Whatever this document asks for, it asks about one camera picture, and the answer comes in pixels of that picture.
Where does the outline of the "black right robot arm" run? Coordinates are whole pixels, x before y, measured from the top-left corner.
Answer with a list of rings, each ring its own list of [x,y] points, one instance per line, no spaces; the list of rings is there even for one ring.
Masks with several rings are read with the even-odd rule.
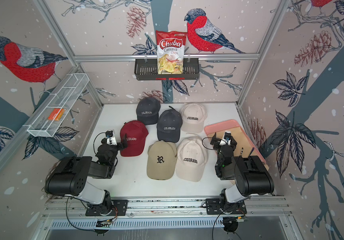
[[[210,145],[217,152],[215,172],[220,180],[233,180],[232,187],[223,189],[219,196],[220,210],[224,213],[241,211],[240,204],[251,195],[265,195],[274,192],[274,181],[258,156],[253,156],[251,149],[247,157],[243,151],[236,156],[237,142],[231,133],[222,138],[217,134],[211,137]]]

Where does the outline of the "cream Colorado baseball cap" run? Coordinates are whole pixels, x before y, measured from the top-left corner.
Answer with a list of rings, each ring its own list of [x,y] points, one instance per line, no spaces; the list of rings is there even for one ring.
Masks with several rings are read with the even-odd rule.
[[[202,139],[193,135],[181,141],[177,148],[176,175],[182,180],[199,182],[208,162],[208,151]]]

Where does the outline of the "dark grey baseball cap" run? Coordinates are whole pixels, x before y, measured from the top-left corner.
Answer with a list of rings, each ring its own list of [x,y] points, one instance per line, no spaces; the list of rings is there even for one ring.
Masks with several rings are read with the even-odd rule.
[[[180,140],[183,119],[181,114],[169,106],[159,117],[157,122],[157,136],[159,141],[177,143]]]

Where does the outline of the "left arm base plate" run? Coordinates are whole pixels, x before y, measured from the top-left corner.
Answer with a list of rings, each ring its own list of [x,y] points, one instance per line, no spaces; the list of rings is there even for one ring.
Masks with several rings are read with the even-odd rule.
[[[87,217],[116,217],[125,216],[128,207],[128,200],[104,201],[99,205],[87,204],[85,215]]]

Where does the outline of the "black baseball cap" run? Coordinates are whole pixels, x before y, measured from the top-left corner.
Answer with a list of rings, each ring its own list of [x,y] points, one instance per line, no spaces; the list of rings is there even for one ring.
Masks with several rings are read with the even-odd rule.
[[[138,121],[144,125],[154,125],[159,120],[160,102],[153,98],[147,97],[139,101],[136,114]]]

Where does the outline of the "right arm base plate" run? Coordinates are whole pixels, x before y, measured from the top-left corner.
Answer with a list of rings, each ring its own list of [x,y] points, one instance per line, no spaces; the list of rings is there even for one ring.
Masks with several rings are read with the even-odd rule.
[[[247,213],[244,201],[228,203],[219,198],[207,198],[204,205],[207,215],[219,215],[221,212],[228,215],[245,215]]]

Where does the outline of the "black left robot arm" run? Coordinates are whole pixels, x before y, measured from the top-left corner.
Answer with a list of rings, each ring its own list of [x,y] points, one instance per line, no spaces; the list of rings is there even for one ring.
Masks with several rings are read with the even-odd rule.
[[[119,151],[128,147],[127,140],[112,142],[113,137],[102,140],[94,162],[90,156],[64,158],[55,167],[45,181],[47,194],[60,197],[72,197],[87,203],[88,208],[100,214],[109,214],[114,209],[111,195],[87,181],[94,179],[111,179],[118,164]]]

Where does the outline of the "red baseball cap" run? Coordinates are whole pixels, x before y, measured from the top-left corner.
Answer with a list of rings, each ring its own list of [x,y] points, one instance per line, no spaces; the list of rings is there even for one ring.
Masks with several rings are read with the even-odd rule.
[[[125,123],[120,131],[121,140],[126,140],[128,146],[121,150],[122,157],[137,157],[145,148],[146,137],[149,132],[146,126],[140,121]]]

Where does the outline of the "khaki baseball cap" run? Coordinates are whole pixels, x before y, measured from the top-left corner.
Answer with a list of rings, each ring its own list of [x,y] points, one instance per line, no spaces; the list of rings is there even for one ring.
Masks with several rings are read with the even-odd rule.
[[[153,180],[169,180],[175,173],[176,163],[176,144],[157,141],[148,149],[147,176]]]

